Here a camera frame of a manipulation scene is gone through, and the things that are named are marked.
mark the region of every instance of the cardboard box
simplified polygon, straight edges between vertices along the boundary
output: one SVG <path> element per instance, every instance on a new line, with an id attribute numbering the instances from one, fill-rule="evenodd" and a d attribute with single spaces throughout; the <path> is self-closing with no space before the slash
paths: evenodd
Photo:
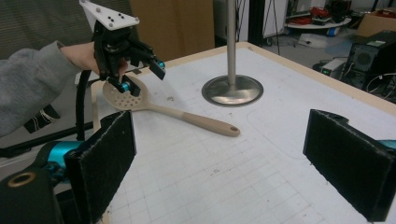
<path id="1" fill-rule="evenodd" d="M 130 0 L 140 41 L 163 61 L 215 47 L 212 0 Z"/>
<path id="2" fill-rule="evenodd" d="M 370 36 L 375 35 L 383 30 L 396 31 L 396 19 L 380 16 L 381 11 L 375 11 L 364 15 L 359 25 L 356 35 Z"/>

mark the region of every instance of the beige spoon handle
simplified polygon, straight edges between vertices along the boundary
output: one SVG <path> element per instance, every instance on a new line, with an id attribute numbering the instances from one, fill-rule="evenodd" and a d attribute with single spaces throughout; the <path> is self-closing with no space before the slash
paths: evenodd
<path id="1" fill-rule="evenodd" d="M 217 119 L 210 119 L 160 105 L 150 104 L 148 109 L 172 116 L 177 119 L 182 119 L 190 124 L 194 124 L 214 133 L 220 133 L 231 137 L 236 137 L 241 133 L 235 126 Z"/>

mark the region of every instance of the white table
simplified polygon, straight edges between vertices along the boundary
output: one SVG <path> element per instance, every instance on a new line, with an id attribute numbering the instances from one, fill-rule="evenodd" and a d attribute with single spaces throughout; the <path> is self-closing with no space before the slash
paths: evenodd
<path id="1" fill-rule="evenodd" d="M 133 113 L 137 155 L 109 206 L 110 223 L 367 223 L 303 154 L 311 108 L 339 114 L 374 139 L 396 139 L 396 105 L 266 50 L 238 43 L 236 74 L 262 98 L 243 107 L 208 103 L 201 89 L 227 74 L 226 48 L 166 63 L 160 81 L 139 78 L 151 102 L 229 122 L 226 137 L 150 111 Z M 92 85 L 94 129 L 117 110 Z M 396 223 L 396 208 L 387 223 Z"/>

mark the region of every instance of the gray sleeve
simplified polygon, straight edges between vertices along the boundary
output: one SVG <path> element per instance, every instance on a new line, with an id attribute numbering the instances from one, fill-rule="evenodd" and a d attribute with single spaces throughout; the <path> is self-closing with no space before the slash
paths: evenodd
<path id="1" fill-rule="evenodd" d="M 41 50 L 21 49 L 0 61 L 0 137 L 20 128 L 62 92 L 80 72 L 53 42 Z"/>

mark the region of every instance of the slotted spoon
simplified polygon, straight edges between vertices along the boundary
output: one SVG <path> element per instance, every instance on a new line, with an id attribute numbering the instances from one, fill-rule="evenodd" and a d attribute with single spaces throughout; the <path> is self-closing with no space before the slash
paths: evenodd
<path id="1" fill-rule="evenodd" d="M 103 95 L 105 96 L 105 99 L 117 109 L 132 111 L 152 110 L 177 119 L 182 119 L 190 124 L 194 124 L 214 133 L 220 133 L 231 137 L 236 137 L 240 134 L 239 129 L 229 123 L 194 115 L 170 107 L 151 104 L 149 102 L 149 90 L 146 85 L 136 77 L 128 78 L 130 78 L 132 82 L 134 82 L 141 89 L 140 95 L 138 97 L 132 96 L 128 91 L 125 93 L 120 93 L 116 88 L 107 82 L 103 87 Z"/>

